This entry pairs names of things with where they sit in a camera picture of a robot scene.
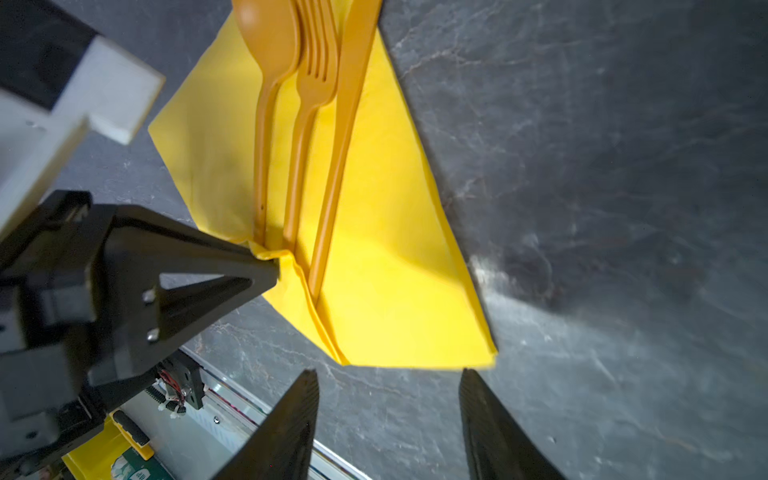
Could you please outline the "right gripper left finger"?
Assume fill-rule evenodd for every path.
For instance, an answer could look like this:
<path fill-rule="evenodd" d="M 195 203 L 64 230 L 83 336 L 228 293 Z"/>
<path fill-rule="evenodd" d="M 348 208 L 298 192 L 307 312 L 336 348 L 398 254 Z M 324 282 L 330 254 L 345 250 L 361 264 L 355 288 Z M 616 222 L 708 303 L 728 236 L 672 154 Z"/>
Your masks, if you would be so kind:
<path fill-rule="evenodd" d="M 254 434 L 214 479 L 306 479 L 319 399 L 316 371 L 302 371 Z"/>

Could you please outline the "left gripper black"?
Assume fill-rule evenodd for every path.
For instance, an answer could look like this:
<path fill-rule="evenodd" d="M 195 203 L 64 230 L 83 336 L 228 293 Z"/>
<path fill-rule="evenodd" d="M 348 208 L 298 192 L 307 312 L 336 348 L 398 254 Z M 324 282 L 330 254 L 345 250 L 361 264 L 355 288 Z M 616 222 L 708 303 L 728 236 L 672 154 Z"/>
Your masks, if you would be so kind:
<path fill-rule="evenodd" d="M 1 242 L 4 474 L 102 432 L 108 407 L 88 381 L 147 373 L 279 277 L 275 261 L 147 208 L 92 206 L 88 192 L 57 190 Z M 86 219 L 104 241 L 79 239 Z"/>

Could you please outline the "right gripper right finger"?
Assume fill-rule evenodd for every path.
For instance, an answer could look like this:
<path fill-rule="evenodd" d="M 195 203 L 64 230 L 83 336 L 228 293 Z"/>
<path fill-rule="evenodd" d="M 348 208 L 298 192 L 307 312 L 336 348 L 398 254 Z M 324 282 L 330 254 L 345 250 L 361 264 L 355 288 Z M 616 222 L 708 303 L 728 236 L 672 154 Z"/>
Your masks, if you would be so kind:
<path fill-rule="evenodd" d="M 471 479 L 565 479 L 473 369 L 462 372 L 459 404 Z"/>

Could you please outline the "yellow paper napkin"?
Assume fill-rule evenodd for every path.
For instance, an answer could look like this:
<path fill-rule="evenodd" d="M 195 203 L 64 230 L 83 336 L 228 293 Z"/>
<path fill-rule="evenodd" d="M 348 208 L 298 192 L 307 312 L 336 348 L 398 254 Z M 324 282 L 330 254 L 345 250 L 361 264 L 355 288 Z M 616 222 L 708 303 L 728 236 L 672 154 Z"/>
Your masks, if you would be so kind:
<path fill-rule="evenodd" d="M 442 208 L 418 131 L 381 38 L 375 38 L 347 156 L 321 293 L 309 266 L 327 182 L 336 108 L 316 118 L 294 252 L 281 246 L 288 163 L 299 96 L 277 97 L 268 229 L 253 242 L 255 109 L 262 83 L 233 18 L 151 122 L 150 136 L 197 227 L 280 275 L 265 297 L 342 365 L 490 368 L 497 354 L 466 263 Z"/>

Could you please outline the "orange plastic spoon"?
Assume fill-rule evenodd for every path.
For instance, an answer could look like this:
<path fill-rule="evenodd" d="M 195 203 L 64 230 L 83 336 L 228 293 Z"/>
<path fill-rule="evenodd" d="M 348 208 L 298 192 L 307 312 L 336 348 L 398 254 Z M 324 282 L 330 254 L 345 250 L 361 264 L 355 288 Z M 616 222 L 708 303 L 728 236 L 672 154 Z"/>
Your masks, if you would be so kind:
<path fill-rule="evenodd" d="M 266 244 L 267 193 L 272 125 L 281 84 L 298 67 L 301 29 L 296 3 L 279 0 L 238 0 L 233 14 L 262 84 L 258 94 L 254 135 L 254 240 Z"/>

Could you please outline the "orange plastic fork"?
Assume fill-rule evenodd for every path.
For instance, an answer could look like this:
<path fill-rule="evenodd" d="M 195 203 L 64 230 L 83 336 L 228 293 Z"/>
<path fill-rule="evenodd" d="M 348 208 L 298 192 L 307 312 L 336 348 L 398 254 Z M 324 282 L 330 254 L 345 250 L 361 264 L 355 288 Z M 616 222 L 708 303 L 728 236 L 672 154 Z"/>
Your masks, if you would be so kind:
<path fill-rule="evenodd" d="M 305 34 L 297 73 L 300 106 L 293 136 L 283 225 L 283 246 L 294 251 L 304 188 L 306 162 L 318 110 L 333 100 L 339 73 L 339 40 L 330 0 L 298 3 Z"/>

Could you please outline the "orange plastic knife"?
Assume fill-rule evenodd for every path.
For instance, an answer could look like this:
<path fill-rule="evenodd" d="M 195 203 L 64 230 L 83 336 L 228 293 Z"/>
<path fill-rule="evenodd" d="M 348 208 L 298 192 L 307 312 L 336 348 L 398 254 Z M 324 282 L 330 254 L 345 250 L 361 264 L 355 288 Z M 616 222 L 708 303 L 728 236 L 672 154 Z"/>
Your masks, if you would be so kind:
<path fill-rule="evenodd" d="M 381 7 L 381 0 L 355 1 L 352 3 L 344 25 L 337 85 L 334 145 L 308 274 L 308 288 L 314 302 L 319 299 L 326 272 L 344 168 Z"/>

